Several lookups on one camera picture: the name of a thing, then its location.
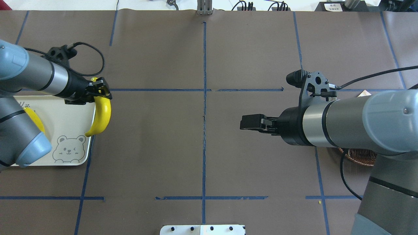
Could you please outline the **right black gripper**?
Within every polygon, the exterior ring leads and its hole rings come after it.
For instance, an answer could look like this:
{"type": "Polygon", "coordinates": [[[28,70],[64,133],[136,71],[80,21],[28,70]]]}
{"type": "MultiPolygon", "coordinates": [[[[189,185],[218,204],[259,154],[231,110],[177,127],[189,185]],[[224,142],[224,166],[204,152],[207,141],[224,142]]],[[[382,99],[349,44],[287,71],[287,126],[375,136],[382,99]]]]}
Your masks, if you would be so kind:
{"type": "Polygon", "coordinates": [[[280,135],[286,143],[293,146],[311,145],[303,132],[298,107],[285,109],[278,118],[264,114],[242,116],[239,129],[257,131],[270,135],[280,135]]]}

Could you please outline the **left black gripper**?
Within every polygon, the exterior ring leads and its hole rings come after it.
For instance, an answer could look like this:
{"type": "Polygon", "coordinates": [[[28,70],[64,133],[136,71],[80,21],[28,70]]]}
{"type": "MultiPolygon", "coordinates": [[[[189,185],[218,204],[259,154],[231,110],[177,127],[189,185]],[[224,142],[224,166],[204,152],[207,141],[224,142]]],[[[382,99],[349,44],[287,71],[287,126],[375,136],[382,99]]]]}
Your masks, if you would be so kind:
{"type": "Polygon", "coordinates": [[[110,88],[104,78],[85,79],[68,71],[68,82],[62,91],[62,98],[68,105],[85,105],[98,99],[112,100],[110,88]]]}

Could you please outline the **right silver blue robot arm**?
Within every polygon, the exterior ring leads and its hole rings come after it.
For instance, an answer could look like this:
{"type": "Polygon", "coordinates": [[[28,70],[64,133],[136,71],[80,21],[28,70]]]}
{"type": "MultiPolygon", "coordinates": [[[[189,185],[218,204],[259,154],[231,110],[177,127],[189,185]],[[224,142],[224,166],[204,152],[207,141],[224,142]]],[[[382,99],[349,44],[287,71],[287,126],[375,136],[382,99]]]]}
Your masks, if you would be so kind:
{"type": "Polygon", "coordinates": [[[417,234],[417,90],[335,101],[300,95],[279,117],[242,116],[240,129],[279,135],[295,146],[367,149],[377,154],[353,235],[417,234]]]}

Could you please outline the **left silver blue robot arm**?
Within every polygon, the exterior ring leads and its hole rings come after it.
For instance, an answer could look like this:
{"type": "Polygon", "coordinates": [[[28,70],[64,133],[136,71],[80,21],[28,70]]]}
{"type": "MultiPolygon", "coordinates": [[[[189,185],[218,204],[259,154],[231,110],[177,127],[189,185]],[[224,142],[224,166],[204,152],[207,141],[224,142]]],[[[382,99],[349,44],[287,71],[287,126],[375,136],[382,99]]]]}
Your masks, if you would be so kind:
{"type": "Polygon", "coordinates": [[[76,42],[48,52],[1,40],[1,170],[10,166],[78,166],[111,119],[111,91],[99,72],[69,60],[76,42]]]}

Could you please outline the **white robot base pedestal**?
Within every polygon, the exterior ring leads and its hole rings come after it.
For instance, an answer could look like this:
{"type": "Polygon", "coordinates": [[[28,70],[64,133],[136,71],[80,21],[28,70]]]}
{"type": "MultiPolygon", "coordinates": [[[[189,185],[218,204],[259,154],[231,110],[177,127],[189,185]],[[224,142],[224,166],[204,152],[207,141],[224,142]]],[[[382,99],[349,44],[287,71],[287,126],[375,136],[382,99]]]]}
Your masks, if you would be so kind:
{"type": "Polygon", "coordinates": [[[246,235],[245,226],[224,225],[170,225],[163,226],[160,235],[246,235]]]}

